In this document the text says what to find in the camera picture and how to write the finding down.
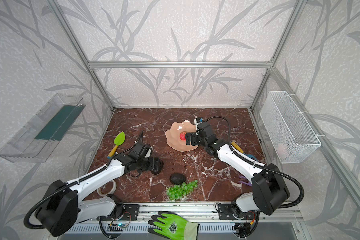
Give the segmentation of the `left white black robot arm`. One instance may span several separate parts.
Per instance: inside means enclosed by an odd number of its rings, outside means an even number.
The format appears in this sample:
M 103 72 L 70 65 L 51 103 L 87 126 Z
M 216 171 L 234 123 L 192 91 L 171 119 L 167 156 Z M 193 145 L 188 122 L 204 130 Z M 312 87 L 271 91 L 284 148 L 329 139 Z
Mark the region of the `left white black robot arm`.
M 68 182 L 53 182 L 44 197 L 26 213 L 24 226 L 33 230 L 46 229 L 58 237 L 77 223 L 123 216 L 124 203 L 113 194 L 95 200 L 86 198 L 103 185 L 133 171 L 159 174 L 164 163 L 153 157 L 152 151 L 150 145 L 138 141 L 128 153 L 113 155 L 105 165 L 84 176 Z

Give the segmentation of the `dark avocado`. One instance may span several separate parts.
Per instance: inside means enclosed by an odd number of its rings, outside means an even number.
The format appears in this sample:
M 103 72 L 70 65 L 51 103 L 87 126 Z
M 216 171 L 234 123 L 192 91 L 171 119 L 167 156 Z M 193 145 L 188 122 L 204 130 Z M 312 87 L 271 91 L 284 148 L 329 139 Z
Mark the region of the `dark avocado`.
M 163 167 L 164 167 L 164 163 L 161 162 L 161 161 L 159 161 L 157 163 L 154 163 L 153 169 L 151 170 L 151 173 L 153 175 L 158 175 L 162 171 Z
M 186 180 L 186 176 L 180 173 L 173 173 L 170 175 L 170 182 L 174 185 L 182 185 Z

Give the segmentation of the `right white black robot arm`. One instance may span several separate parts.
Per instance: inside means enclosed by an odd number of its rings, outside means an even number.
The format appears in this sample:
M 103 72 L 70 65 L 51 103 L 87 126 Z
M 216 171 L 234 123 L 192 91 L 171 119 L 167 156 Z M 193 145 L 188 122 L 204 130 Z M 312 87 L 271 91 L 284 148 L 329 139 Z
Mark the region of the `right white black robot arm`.
M 196 126 L 194 132 L 185 133 L 186 144 L 202 146 L 205 152 L 233 167 L 252 185 L 250 193 L 242 194 L 231 202 L 236 218 L 240 219 L 250 211 L 270 216 L 277 209 L 291 208 L 302 202 L 305 191 L 298 180 L 280 172 L 276 165 L 264 165 L 233 147 L 231 126 L 228 126 L 227 140 L 219 139 L 208 122 Z

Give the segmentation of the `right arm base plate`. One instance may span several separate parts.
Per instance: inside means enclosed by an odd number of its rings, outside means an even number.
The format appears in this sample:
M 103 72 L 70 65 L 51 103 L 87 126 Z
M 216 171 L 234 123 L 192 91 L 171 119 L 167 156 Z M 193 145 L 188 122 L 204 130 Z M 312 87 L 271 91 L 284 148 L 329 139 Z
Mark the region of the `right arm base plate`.
M 215 209 L 219 215 L 219 220 L 245 220 L 256 221 L 260 216 L 258 211 L 242 212 L 238 207 L 232 204 L 216 203 Z

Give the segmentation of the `green fake grape bunch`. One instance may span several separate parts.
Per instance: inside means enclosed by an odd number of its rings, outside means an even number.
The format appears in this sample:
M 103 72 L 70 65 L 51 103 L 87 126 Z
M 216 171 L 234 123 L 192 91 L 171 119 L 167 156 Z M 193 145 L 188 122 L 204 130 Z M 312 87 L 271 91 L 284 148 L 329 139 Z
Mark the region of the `green fake grape bunch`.
M 198 188 L 198 180 L 191 181 L 189 183 L 182 183 L 180 185 L 174 185 L 167 188 L 167 196 L 171 201 L 177 201 L 187 198 Z

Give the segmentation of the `pink scalloped fruit bowl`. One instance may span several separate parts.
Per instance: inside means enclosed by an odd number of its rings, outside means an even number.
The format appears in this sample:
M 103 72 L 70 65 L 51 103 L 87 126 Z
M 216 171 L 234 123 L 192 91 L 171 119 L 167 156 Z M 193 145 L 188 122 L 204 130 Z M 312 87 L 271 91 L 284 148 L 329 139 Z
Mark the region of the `pink scalloped fruit bowl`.
M 180 139 L 180 133 L 193 133 L 196 132 L 196 130 L 196 125 L 192 124 L 188 120 L 185 120 L 182 123 L 172 123 L 171 128 L 165 132 L 168 146 L 178 152 L 188 152 L 195 150 L 198 146 L 187 146 L 186 141 L 182 141 Z

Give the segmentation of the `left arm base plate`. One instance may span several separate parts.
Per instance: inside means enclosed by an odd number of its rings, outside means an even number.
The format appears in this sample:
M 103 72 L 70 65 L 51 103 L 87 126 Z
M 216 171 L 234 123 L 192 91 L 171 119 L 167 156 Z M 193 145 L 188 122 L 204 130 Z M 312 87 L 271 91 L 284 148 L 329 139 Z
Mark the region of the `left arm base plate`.
M 109 219 L 117 221 L 136 221 L 139 209 L 140 205 L 138 204 L 117 205 L 109 215 Z

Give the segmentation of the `red fake fruit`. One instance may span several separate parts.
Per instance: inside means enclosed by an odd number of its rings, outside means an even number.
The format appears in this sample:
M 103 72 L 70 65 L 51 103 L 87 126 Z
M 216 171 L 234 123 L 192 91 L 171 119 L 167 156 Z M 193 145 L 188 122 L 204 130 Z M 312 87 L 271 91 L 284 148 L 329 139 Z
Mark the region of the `red fake fruit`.
M 181 133 L 180 133 L 180 139 L 181 139 L 182 141 L 185 141 L 185 140 L 186 140 L 186 134 L 187 134 L 187 132 L 181 132 Z

